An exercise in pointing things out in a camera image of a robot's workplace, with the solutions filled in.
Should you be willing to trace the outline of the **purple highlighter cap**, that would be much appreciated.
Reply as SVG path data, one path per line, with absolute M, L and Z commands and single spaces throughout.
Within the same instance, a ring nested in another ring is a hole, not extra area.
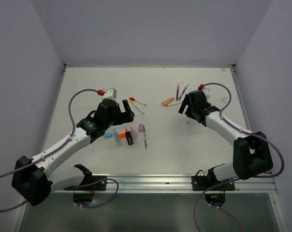
M 139 130 L 140 132 L 143 132 L 143 131 L 145 130 L 145 126 L 144 126 L 143 124 L 139 124 L 139 128 L 138 128 L 138 130 Z

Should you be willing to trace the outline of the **light blue highlighter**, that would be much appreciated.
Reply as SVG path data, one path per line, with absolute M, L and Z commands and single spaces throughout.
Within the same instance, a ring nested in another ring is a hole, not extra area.
M 113 137 L 115 139 L 115 143 L 117 146 L 121 146 L 122 145 L 122 142 L 121 142 L 121 139 L 119 138 L 119 133 L 117 132 L 116 129 L 113 129 Z

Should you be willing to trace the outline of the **black orange highlighter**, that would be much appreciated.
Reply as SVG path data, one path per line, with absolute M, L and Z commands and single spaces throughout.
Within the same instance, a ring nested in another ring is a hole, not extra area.
M 125 129 L 125 137 L 126 137 L 128 145 L 133 145 L 131 132 L 127 128 Z

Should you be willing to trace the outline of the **orange highlighter cap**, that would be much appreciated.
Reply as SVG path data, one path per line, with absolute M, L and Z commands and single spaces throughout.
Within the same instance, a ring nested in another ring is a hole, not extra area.
M 123 139 L 125 138 L 125 133 L 120 133 L 118 136 L 119 136 L 119 139 Z

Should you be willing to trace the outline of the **purple highlighter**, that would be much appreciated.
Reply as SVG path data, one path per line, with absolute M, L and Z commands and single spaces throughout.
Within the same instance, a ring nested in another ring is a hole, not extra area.
M 132 137 L 132 142 L 134 145 L 138 144 L 138 135 L 137 132 L 134 130 L 133 127 L 130 127 L 130 133 L 131 133 L 131 137 Z

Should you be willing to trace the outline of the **clear purple gel pen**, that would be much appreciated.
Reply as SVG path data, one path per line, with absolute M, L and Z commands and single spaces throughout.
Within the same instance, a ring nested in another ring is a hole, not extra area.
M 146 139 L 146 130 L 145 127 L 143 126 L 143 136 L 144 136 L 144 145 L 145 145 L 145 150 L 147 151 L 147 139 Z

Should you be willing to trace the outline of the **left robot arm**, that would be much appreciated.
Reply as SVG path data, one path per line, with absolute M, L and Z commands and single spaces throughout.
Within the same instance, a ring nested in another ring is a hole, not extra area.
M 111 126 L 133 122 L 135 114 L 127 100 L 122 112 L 115 100 L 104 99 L 98 108 L 77 123 L 74 131 L 46 151 L 32 158 L 22 156 L 16 161 L 12 187 L 32 206 L 42 203 L 50 193 L 71 186 L 85 190 L 91 186 L 91 172 L 75 165 L 68 176 L 56 169 L 69 157 L 102 137 Z

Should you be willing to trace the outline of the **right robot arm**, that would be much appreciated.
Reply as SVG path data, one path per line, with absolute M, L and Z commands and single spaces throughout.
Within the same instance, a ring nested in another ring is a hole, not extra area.
M 207 101 L 202 90 L 186 94 L 178 112 L 212 129 L 233 147 L 231 162 L 208 170 L 206 183 L 209 188 L 216 190 L 224 181 L 234 178 L 247 180 L 273 168 L 266 136 L 261 132 L 244 130 L 226 118 L 219 108 Z

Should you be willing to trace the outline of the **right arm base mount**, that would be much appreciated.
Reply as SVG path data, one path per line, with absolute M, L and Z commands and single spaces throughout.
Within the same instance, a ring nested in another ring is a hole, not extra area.
M 223 185 L 220 181 L 211 180 L 203 170 L 199 170 L 195 175 L 191 176 L 191 185 L 193 191 L 205 191 L 206 189 L 213 187 L 217 184 L 220 186 L 212 189 L 215 193 L 206 193 L 204 195 L 205 200 L 213 205 L 221 207 L 226 200 L 227 191 L 235 191 L 235 185 L 233 182 Z

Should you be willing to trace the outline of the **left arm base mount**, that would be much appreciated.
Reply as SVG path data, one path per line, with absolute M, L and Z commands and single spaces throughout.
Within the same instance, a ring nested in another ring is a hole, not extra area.
M 92 175 L 92 172 L 82 164 L 74 165 L 75 169 L 78 169 L 84 175 L 81 184 L 77 186 L 69 186 L 64 190 L 71 191 L 86 191 L 86 193 L 74 193 L 73 202 L 83 206 L 90 206 L 90 203 L 94 200 L 95 191 L 106 190 L 106 178 L 104 175 Z

